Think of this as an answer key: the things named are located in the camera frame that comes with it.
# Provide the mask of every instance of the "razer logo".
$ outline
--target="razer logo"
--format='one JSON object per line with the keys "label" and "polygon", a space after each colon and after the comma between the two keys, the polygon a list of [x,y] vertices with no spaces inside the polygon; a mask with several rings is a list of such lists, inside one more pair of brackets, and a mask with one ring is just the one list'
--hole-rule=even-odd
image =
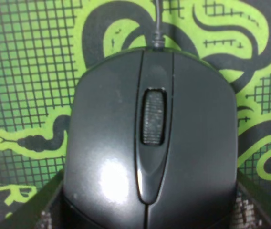
{"label": "razer logo", "polygon": [[[271,73],[271,1],[173,0],[164,2],[163,14],[166,46],[207,61],[235,90],[242,166],[271,144],[271,113],[262,114],[261,105],[248,96]],[[87,2],[74,26],[78,77],[106,56],[150,44],[153,18],[154,5],[146,0]],[[0,129],[0,150],[36,159],[64,155],[70,112],[69,107],[50,111],[42,128],[14,133]],[[256,171],[271,181],[271,147],[257,160]]]}

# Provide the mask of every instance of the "black computer mouse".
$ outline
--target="black computer mouse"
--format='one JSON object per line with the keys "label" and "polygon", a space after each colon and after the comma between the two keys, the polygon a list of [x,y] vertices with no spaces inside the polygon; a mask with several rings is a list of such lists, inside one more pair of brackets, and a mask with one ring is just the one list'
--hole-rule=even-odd
{"label": "black computer mouse", "polygon": [[236,112],[222,75],[185,53],[139,48],[107,58],[76,88],[66,201],[102,229],[223,222],[235,200]]}

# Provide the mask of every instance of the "mouse cable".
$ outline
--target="mouse cable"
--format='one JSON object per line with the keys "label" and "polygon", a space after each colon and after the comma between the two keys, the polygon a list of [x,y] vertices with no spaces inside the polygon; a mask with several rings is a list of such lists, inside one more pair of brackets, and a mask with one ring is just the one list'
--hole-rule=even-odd
{"label": "mouse cable", "polygon": [[163,32],[161,29],[162,26],[162,11],[163,4],[162,0],[155,0],[156,6],[156,30],[153,36],[153,46],[155,48],[164,48],[165,46],[165,38],[163,36]]}

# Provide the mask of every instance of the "mouse pad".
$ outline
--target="mouse pad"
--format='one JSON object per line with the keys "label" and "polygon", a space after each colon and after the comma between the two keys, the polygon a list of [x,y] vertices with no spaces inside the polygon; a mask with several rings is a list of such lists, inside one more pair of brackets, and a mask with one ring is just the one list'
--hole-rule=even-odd
{"label": "mouse pad", "polygon": [[[234,88],[238,168],[271,195],[271,0],[165,0],[163,17],[166,46]],[[0,220],[63,168],[82,74],[149,45],[154,21],[150,0],[0,0]]]}

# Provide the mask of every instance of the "scroll wheel groove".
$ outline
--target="scroll wheel groove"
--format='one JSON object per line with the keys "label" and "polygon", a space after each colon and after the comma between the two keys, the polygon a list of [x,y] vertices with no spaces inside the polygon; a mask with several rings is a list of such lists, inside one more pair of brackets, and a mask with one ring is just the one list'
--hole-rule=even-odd
{"label": "scroll wheel groove", "polygon": [[164,140],[165,92],[147,90],[143,100],[141,140],[145,145],[159,146]]}

